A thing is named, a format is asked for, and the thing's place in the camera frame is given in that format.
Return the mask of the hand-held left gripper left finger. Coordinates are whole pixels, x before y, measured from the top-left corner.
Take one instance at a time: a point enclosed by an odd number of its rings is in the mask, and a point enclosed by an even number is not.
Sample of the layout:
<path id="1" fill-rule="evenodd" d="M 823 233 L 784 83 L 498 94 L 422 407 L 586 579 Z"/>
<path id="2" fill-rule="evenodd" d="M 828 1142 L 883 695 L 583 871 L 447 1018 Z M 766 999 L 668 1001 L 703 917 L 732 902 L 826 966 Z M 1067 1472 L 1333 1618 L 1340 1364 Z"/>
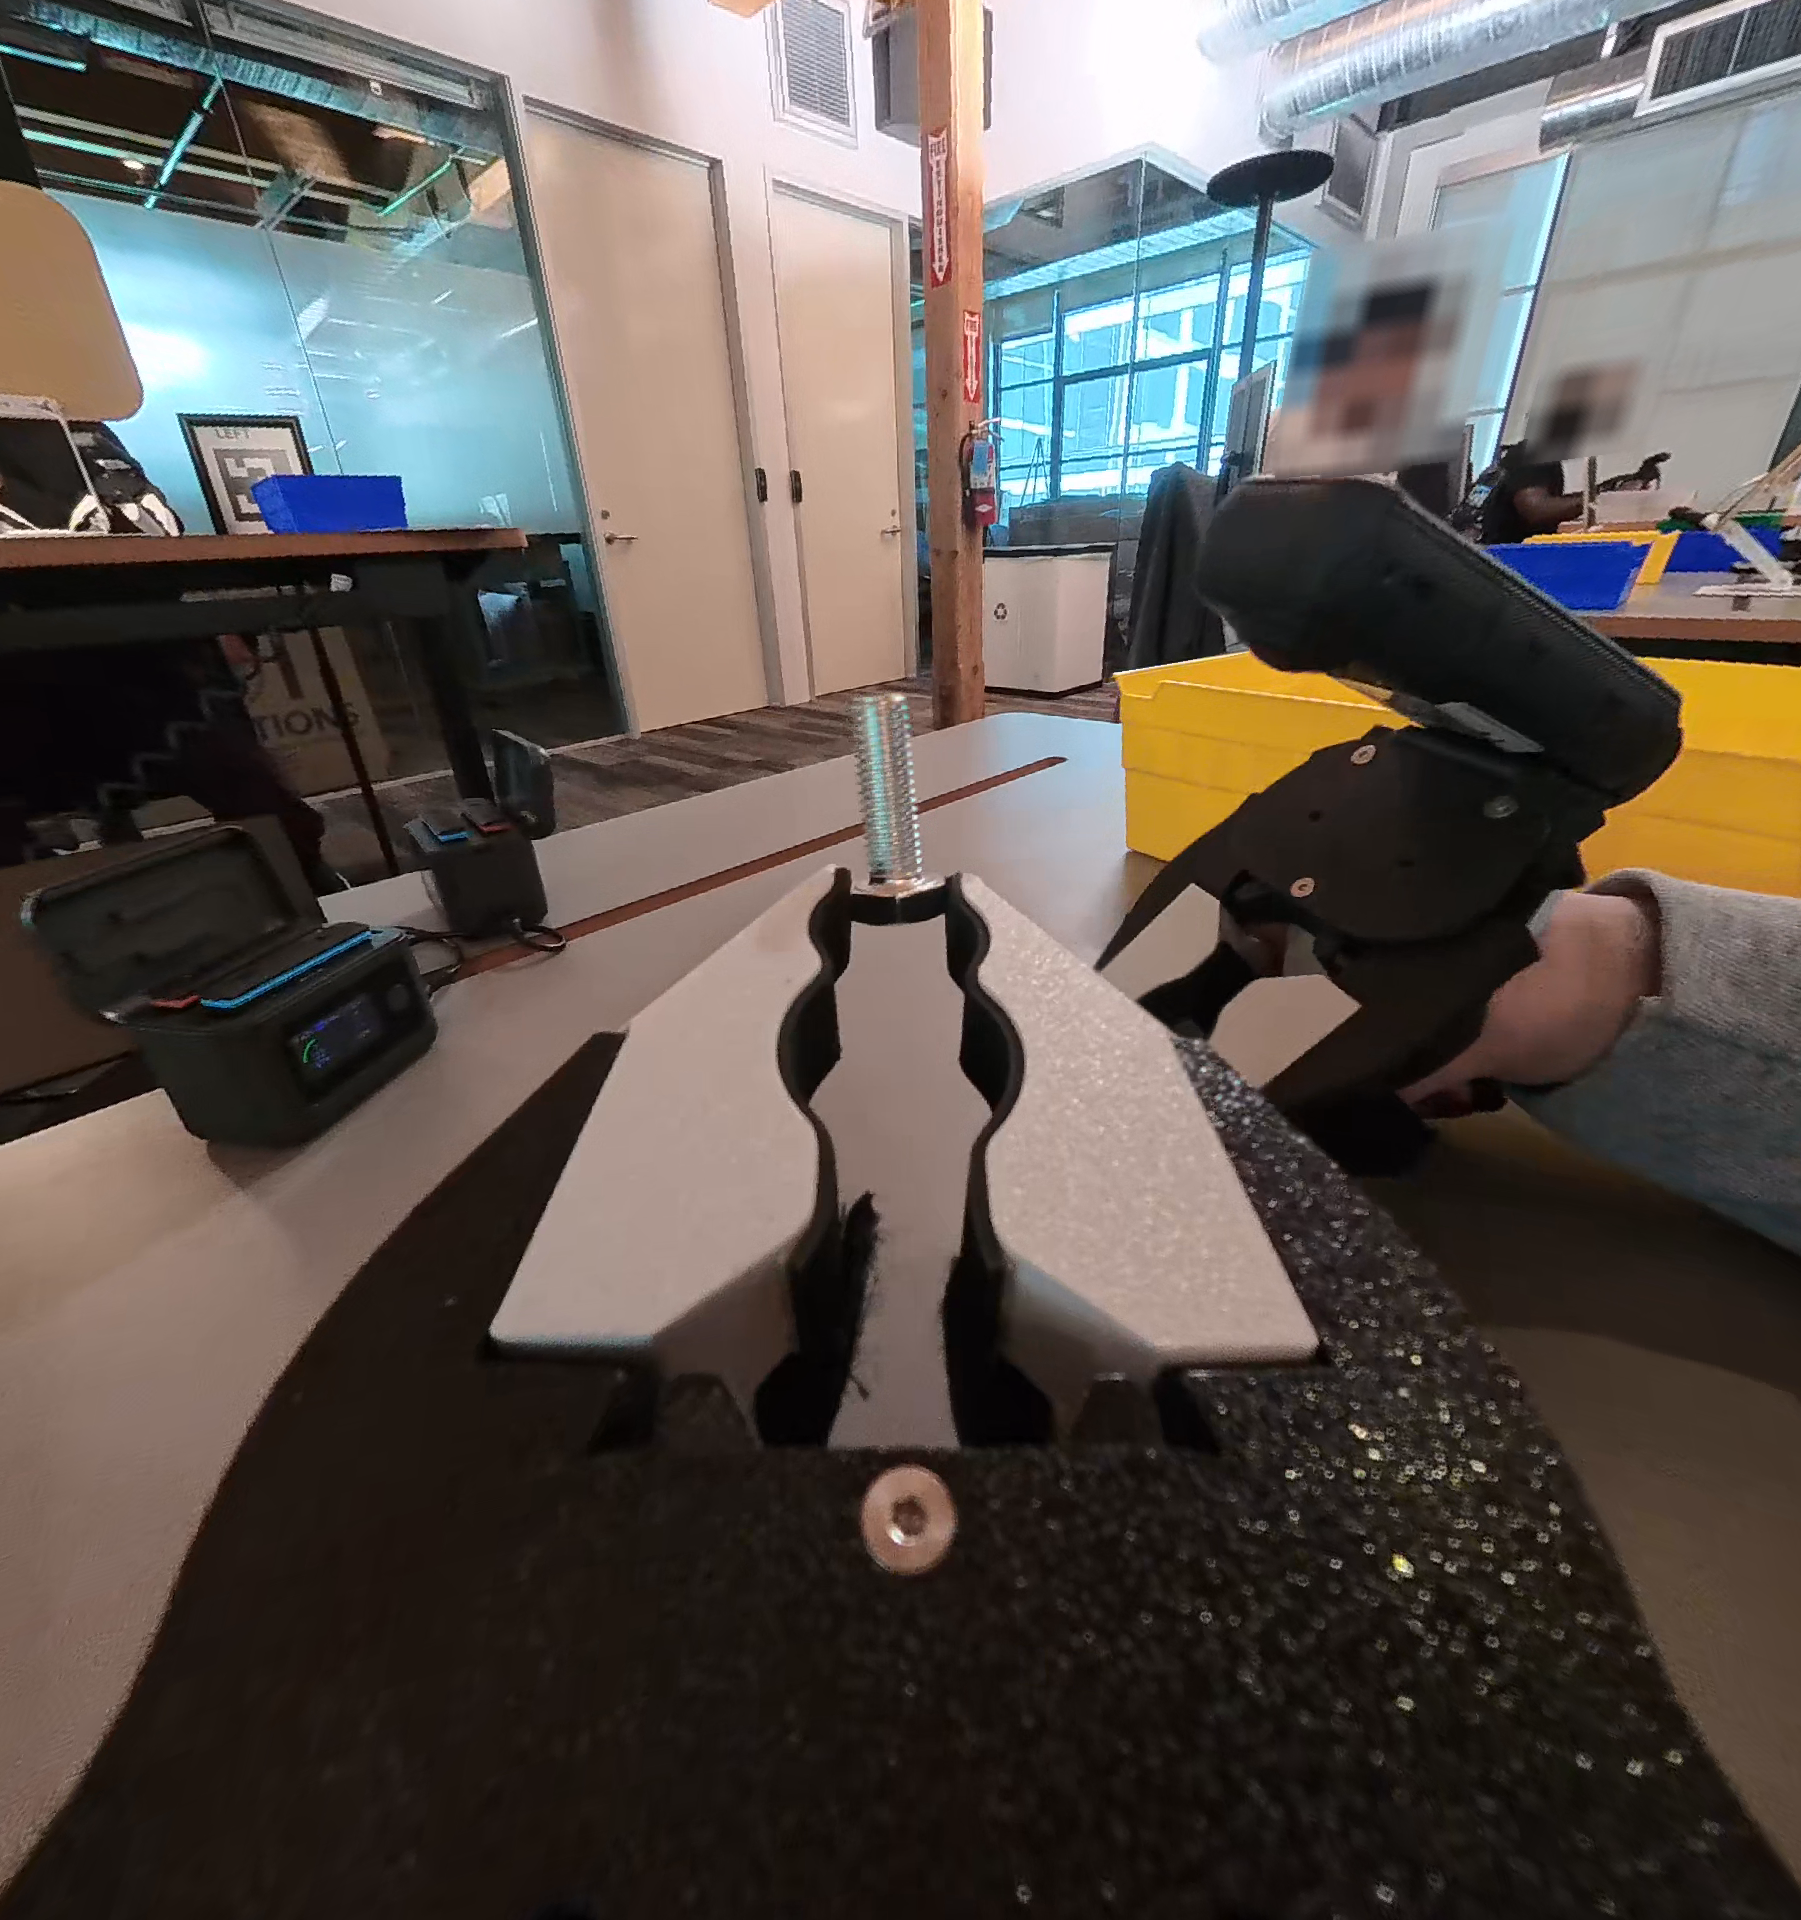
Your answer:
<path id="1" fill-rule="evenodd" d="M 626 1025 L 490 1321 L 498 1354 L 705 1376 L 749 1404 L 794 1352 L 828 1153 L 780 1041 L 830 991 L 849 898 L 841 866 L 800 879 Z"/>

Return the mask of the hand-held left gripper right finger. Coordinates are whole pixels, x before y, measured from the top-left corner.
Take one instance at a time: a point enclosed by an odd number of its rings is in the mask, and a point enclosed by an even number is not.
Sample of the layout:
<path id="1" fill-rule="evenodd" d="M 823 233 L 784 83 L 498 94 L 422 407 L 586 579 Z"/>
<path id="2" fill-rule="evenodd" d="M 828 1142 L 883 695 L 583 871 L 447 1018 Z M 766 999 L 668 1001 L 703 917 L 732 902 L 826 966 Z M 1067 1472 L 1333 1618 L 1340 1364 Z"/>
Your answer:
<path id="1" fill-rule="evenodd" d="M 951 1396 L 1308 1365 L 1319 1331 L 1175 1041 L 974 877 L 943 902 L 986 1116 L 941 1298 Z"/>

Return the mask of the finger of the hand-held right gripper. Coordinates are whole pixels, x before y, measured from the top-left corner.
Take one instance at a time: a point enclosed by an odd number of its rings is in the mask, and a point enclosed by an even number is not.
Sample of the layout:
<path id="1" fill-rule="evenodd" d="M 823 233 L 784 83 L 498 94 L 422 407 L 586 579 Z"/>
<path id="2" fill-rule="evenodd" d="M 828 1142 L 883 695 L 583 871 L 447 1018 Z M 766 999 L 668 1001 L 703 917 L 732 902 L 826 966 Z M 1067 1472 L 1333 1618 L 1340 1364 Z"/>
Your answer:
<path id="1" fill-rule="evenodd" d="M 1105 973 L 1187 891 L 1201 891 L 1218 903 L 1223 920 L 1245 941 L 1242 954 L 1249 959 L 1259 959 L 1268 941 L 1284 950 L 1287 936 L 1273 936 L 1270 926 L 1294 924 L 1294 900 L 1270 886 L 1252 857 L 1252 836 L 1261 829 L 1264 813 L 1263 799 L 1242 799 L 1218 825 L 1158 868 L 1128 905 L 1097 959 L 1097 970 Z"/>

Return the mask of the silver threaded bolt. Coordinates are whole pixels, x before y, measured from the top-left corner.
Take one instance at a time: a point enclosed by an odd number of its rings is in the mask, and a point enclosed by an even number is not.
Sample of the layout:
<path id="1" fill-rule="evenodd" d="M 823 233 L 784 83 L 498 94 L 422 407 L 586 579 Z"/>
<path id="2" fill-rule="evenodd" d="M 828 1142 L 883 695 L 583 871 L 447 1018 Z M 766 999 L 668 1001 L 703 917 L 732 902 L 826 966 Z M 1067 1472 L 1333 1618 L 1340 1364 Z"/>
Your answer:
<path id="1" fill-rule="evenodd" d="M 854 754 L 864 881 L 851 896 L 858 924 L 917 924 L 943 912 L 945 877 L 930 872 L 917 820 L 911 706 L 902 691 L 854 698 Z"/>

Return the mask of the person's right forearm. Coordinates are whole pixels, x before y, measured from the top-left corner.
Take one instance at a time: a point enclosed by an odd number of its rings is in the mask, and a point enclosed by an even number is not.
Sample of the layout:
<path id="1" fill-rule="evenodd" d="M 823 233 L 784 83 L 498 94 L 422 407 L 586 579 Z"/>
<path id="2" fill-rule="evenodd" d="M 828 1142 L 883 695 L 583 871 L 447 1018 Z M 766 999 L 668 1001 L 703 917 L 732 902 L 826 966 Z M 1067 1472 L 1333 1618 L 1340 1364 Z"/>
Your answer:
<path id="1" fill-rule="evenodd" d="M 1627 900 L 1658 988 L 1577 1076 L 1510 1084 L 1572 1145 L 1801 1259 L 1801 900 L 1622 871 L 1577 900 Z"/>

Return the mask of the person's right hand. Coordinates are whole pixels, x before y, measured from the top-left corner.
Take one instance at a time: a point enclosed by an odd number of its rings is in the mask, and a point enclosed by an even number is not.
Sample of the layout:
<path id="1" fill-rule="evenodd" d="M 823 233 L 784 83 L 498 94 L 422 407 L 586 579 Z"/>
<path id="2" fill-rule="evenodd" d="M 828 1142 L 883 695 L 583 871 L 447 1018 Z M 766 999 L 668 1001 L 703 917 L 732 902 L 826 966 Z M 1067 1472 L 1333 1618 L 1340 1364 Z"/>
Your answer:
<path id="1" fill-rule="evenodd" d="M 1502 1092 L 1558 1088 L 1599 1066 L 1660 991 L 1660 926 L 1648 896 L 1560 896 L 1537 955 L 1487 1001 L 1478 1034 L 1400 1097 L 1423 1117 L 1485 1111 Z"/>

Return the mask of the yellow plastic bin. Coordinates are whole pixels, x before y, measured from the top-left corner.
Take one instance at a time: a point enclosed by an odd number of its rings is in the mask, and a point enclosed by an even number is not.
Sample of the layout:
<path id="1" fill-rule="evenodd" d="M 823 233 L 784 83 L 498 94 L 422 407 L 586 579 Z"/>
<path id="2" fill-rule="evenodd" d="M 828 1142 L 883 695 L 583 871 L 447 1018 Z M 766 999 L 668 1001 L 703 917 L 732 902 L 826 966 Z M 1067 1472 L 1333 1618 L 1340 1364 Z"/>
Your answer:
<path id="1" fill-rule="evenodd" d="M 1801 900 L 1801 666 L 1658 661 L 1681 691 L 1682 748 L 1585 846 L 1620 871 Z M 1322 745 L 1404 719 L 1319 673 L 1249 652 L 1117 676 L 1128 850 L 1165 862 Z"/>
<path id="2" fill-rule="evenodd" d="M 1681 542 L 1681 530 L 1663 532 L 1658 526 L 1607 526 L 1567 528 L 1566 532 L 1533 536 L 1526 546 L 1538 545 L 1629 545 L 1642 549 L 1642 558 L 1634 572 L 1634 589 L 1655 586 Z"/>

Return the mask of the black jacket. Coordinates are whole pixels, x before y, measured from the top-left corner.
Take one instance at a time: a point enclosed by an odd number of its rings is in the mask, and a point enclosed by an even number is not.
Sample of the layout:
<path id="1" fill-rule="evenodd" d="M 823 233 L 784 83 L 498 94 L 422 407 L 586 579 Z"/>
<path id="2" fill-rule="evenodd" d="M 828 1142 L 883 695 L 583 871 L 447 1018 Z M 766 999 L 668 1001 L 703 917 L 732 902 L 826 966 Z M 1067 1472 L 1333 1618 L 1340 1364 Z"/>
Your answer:
<path id="1" fill-rule="evenodd" d="M 1128 669 L 1165 666 L 1229 650 L 1223 619 L 1201 598 L 1201 542 L 1216 485 L 1198 468 L 1152 471 L 1128 594 Z"/>

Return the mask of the wooden top desk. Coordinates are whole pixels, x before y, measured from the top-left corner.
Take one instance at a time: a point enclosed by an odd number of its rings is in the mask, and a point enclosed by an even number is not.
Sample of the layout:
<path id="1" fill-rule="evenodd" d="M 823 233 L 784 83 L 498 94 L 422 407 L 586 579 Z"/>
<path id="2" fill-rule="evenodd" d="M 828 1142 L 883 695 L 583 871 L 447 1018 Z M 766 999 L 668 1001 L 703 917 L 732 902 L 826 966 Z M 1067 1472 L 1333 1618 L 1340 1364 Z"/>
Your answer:
<path id="1" fill-rule="evenodd" d="M 460 799 L 505 804 L 459 683 L 479 591 L 523 569 L 511 530 L 0 541 L 0 871 L 33 825 L 95 820 L 136 841 L 136 810 L 185 799 L 260 826 L 323 891 L 323 829 L 289 792 L 240 700 L 232 639 L 400 624 Z"/>
<path id="2" fill-rule="evenodd" d="M 1755 592 L 1750 577 L 1665 573 L 1615 611 L 1583 622 L 1638 658 L 1801 664 L 1801 592 Z"/>

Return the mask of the small black battery charger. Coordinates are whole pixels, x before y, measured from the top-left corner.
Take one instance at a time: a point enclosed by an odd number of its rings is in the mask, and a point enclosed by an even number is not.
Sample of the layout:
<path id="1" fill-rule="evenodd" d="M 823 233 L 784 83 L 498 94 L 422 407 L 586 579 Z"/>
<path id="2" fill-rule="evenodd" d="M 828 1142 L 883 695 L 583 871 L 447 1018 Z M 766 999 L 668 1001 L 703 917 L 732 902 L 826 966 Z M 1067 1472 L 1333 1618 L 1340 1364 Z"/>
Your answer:
<path id="1" fill-rule="evenodd" d="M 545 893 L 528 833 L 496 802 L 456 799 L 406 820 L 439 926 L 456 940 L 545 929 Z"/>

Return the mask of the dark grey handheld device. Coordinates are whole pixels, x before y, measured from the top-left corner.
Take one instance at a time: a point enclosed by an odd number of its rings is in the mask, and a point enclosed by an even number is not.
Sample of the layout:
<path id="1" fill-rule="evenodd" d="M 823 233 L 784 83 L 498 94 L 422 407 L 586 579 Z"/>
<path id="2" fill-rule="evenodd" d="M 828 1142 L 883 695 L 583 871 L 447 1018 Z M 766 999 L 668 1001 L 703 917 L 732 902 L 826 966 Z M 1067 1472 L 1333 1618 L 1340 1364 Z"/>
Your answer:
<path id="1" fill-rule="evenodd" d="M 517 732 L 487 734 L 493 804 L 517 831 L 541 841 L 557 831 L 557 782 L 545 748 Z"/>

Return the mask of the dark battery charging case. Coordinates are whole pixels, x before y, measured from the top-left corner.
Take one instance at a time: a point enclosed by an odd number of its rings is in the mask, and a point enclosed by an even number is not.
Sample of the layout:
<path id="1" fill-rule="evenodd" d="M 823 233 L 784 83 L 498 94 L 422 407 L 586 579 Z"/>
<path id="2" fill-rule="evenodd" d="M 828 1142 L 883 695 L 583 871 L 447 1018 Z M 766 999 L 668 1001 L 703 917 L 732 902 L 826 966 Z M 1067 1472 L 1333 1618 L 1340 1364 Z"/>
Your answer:
<path id="1" fill-rule="evenodd" d="M 250 829 L 162 839 L 41 887 L 20 922 L 62 995 L 133 1041 L 210 1145 L 299 1146 L 435 1041 L 406 936 L 327 922 Z"/>

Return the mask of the black floor lamp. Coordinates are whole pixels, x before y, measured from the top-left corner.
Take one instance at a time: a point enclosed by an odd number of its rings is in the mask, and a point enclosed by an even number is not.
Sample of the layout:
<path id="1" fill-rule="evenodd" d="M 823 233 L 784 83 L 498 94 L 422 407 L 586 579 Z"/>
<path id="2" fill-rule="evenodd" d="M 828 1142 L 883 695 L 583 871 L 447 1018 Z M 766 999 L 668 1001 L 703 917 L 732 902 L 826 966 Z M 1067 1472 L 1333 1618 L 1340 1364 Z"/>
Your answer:
<path id="1" fill-rule="evenodd" d="M 1332 166 L 1332 158 L 1317 150 L 1263 152 L 1225 166 L 1206 183 L 1206 197 L 1218 210 L 1252 213 L 1249 286 L 1238 371 L 1227 401 L 1218 496 L 1255 474 L 1270 425 L 1273 364 L 1263 364 L 1259 349 L 1273 210 L 1320 189 Z"/>

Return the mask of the white door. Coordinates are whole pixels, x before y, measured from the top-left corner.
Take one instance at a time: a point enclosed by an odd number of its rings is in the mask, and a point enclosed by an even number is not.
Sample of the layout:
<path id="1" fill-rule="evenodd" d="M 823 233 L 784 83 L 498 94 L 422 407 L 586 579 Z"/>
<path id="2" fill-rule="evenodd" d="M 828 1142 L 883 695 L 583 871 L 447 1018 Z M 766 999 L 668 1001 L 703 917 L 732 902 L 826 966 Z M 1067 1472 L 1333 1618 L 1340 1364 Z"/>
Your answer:
<path id="1" fill-rule="evenodd" d="M 814 696 L 896 682 L 914 666 L 900 238 L 881 213 L 770 185 L 788 499 Z"/>
<path id="2" fill-rule="evenodd" d="M 633 732 L 769 696 L 714 171 L 543 108 L 532 218 Z"/>

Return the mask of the cardboard box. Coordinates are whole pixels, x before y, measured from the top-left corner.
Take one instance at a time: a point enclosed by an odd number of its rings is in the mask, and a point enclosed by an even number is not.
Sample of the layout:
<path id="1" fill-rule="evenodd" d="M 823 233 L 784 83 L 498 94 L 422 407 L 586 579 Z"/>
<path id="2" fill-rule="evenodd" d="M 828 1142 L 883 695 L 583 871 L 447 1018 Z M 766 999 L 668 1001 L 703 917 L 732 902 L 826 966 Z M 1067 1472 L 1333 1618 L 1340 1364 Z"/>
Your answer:
<path id="1" fill-rule="evenodd" d="M 356 792 L 363 778 L 387 778 L 383 732 L 343 630 L 250 636 L 240 695 L 295 795 Z"/>

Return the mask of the white ceiling air vent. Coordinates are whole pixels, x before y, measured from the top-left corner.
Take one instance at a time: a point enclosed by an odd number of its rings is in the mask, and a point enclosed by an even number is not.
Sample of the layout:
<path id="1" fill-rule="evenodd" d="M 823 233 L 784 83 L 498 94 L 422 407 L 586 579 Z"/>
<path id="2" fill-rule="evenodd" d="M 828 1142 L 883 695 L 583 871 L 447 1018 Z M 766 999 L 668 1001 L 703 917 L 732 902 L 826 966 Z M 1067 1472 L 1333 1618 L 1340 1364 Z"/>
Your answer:
<path id="1" fill-rule="evenodd" d="M 1801 3 L 1722 3 L 1655 25 L 1634 119 L 1801 83 Z"/>

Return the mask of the black framed tag sign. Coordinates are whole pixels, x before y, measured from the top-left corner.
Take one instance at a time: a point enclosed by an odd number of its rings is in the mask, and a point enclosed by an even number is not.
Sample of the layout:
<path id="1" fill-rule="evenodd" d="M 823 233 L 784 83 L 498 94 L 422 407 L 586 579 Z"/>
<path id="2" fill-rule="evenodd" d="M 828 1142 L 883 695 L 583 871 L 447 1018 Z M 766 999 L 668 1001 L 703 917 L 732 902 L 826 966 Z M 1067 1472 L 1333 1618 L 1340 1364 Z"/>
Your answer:
<path id="1" fill-rule="evenodd" d="M 264 539 L 270 524 L 255 487 L 314 471 L 296 416 L 179 414 L 179 425 L 216 533 Z"/>

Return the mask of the beige rounded board stand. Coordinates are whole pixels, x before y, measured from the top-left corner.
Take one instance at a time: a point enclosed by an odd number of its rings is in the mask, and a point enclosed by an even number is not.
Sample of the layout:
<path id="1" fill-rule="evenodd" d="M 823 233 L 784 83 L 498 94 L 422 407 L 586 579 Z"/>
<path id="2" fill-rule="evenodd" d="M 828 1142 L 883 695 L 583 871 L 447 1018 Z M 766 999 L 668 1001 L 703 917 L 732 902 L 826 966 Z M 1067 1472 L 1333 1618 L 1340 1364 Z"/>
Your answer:
<path id="1" fill-rule="evenodd" d="M 93 245 L 43 189 L 0 181 L 0 396 L 129 420 L 143 385 Z"/>

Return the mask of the brown wooden post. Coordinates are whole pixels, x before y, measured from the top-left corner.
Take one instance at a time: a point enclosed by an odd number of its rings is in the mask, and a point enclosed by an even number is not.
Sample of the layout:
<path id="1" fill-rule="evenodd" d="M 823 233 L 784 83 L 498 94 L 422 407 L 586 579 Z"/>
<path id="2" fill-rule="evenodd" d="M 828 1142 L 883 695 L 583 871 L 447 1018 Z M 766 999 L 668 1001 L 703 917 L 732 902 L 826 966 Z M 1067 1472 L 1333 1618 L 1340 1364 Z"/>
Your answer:
<path id="1" fill-rule="evenodd" d="M 963 526 L 959 444 L 984 418 L 962 399 L 963 309 L 984 309 L 986 25 L 980 3 L 917 4 L 919 135 L 951 130 L 953 271 L 922 284 L 930 643 L 937 728 L 984 714 L 983 533 Z"/>

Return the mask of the silver air duct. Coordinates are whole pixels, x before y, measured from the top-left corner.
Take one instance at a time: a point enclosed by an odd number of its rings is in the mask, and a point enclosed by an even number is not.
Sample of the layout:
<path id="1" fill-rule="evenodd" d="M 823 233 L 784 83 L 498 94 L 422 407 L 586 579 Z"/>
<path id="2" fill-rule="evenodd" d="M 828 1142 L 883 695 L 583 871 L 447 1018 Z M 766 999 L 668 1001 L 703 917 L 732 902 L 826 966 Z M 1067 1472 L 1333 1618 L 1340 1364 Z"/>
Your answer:
<path id="1" fill-rule="evenodd" d="M 1655 25 L 1711 4 L 1648 3 L 1375 3 L 1218 4 L 1201 31 L 1206 60 L 1264 53 L 1267 133 L 1407 97 L 1442 100 L 1485 79 L 1549 82 L 1538 143 L 1553 150 L 1634 123 Z"/>

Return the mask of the black wall speaker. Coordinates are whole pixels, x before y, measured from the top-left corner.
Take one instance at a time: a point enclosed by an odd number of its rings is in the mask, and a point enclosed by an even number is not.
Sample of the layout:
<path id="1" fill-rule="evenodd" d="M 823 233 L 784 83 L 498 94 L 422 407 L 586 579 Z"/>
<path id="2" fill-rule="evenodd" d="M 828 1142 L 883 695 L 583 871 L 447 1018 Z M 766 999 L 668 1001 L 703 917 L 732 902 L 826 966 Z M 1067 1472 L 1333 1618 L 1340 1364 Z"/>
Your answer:
<path id="1" fill-rule="evenodd" d="M 870 48 L 875 129 L 917 152 L 917 4 L 867 4 L 864 37 Z"/>

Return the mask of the white wall air vent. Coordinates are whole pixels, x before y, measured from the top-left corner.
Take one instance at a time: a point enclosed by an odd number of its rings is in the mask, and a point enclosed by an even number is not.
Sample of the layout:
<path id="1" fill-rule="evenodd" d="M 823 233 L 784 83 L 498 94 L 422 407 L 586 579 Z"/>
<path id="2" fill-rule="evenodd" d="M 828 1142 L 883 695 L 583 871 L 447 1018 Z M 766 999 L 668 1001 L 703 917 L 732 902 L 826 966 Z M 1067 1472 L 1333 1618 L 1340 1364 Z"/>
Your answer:
<path id="1" fill-rule="evenodd" d="M 770 3 L 769 79 L 776 120 L 858 145 L 849 4 Z"/>

